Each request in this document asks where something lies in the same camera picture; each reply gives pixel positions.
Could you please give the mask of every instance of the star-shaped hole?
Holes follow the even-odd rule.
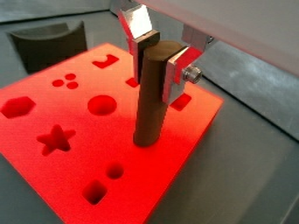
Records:
[[[62,130],[58,124],[52,126],[50,134],[40,135],[36,140],[44,144],[41,154],[48,156],[54,150],[69,151],[69,139],[74,136],[76,131]]]

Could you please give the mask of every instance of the rectangular hole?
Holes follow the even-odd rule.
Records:
[[[97,180],[89,182],[89,184],[82,189],[82,197],[90,205],[96,205],[104,198],[108,189],[98,183]]]

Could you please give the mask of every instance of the diamond-shaped hole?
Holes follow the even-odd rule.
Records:
[[[98,183],[97,180],[93,180],[82,190],[82,197],[90,205],[96,205],[104,198],[108,189]]]
[[[1,113],[8,119],[25,116],[30,113],[33,106],[34,102],[28,96],[13,98],[5,102]]]

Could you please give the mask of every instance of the bolt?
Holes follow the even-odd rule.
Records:
[[[201,70],[195,65],[188,65],[183,69],[183,79],[192,84],[197,83],[201,78]]]

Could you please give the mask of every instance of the hexagonal hole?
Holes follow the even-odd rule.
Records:
[[[36,103],[28,96],[8,100],[1,108],[2,115],[10,119],[17,116],[25,116],[30,113]]]

